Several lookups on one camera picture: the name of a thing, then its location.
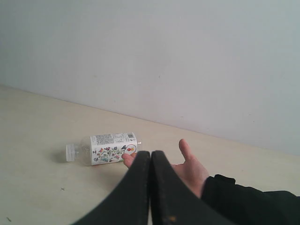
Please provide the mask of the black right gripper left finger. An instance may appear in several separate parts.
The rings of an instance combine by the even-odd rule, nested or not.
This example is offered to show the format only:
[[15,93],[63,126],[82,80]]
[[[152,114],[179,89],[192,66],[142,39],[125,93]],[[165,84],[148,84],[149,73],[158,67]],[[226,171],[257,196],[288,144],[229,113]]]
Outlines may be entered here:
[[150,153],[137,153],[115,189],[75,225],[146,225],[149,215]]

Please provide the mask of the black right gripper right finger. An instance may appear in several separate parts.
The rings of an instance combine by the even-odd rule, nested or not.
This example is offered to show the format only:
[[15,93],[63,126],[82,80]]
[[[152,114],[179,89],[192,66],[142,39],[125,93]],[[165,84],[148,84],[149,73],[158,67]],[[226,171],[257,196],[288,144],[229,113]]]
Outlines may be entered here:
[[152,152],[149,192],[154,225],[232,225],[183,183],[163,151]]

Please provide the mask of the person's open bare hand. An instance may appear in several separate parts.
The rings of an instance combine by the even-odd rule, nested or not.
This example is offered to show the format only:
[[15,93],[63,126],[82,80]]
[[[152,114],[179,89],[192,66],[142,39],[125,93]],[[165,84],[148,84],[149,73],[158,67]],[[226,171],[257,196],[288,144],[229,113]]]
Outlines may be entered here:
[[192,153],[190,146],[184,139],[179,141],[179,149],[184,157],[184,163],[178,165],[171,164],[171,166],[194,195],[201,198],[205,182],[210,175]]

